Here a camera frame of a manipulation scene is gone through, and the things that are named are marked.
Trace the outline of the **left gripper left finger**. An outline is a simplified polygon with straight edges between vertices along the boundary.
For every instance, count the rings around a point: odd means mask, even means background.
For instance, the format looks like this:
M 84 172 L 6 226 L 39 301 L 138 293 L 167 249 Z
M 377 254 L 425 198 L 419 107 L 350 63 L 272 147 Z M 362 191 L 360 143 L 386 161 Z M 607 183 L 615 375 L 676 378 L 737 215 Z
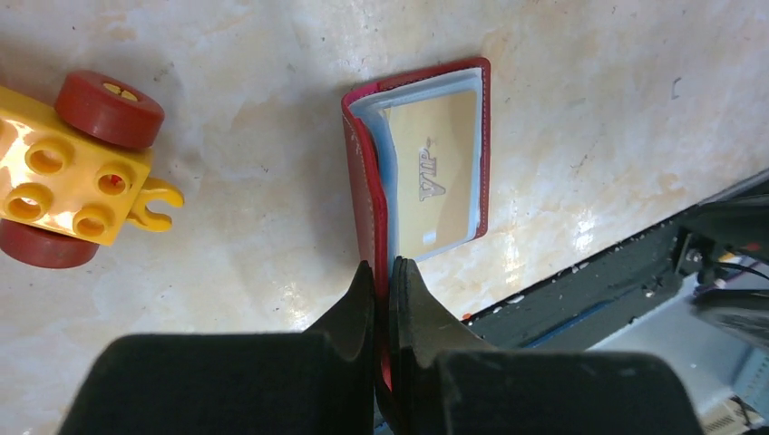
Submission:
M 62 434 L 369 434 L 374 277 L 301 333 L 133 334 L 94 361 Z

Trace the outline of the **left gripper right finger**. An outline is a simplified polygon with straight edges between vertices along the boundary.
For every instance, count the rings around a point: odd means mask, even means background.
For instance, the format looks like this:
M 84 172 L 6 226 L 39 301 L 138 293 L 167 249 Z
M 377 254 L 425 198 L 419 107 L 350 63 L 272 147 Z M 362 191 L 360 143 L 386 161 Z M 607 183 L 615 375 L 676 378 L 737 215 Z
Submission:
M 699 434 L 686 389 L 645 353 L 502 350 L 399 257 L 389 290 L 387 412 L 396 434 Z

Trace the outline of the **gold credit card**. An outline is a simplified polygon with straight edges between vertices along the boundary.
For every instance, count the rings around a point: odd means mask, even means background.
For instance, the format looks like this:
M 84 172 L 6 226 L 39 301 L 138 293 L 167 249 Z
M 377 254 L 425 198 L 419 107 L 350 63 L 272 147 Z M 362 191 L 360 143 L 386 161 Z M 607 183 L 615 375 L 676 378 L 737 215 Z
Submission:
M 384 110 L 397 168 L 398 256 L 431 256 L 472 238 L 477 102 L 468 90 Z

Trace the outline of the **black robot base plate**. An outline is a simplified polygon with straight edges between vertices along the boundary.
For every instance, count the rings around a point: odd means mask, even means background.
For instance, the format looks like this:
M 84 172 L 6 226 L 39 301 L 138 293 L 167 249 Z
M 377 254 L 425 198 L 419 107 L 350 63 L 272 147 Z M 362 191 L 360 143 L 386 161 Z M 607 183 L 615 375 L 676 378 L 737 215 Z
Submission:
M 768 197 L 691 208 L 464 320 L 503 349 L 587 349 L 679 293 L 768 261 Z

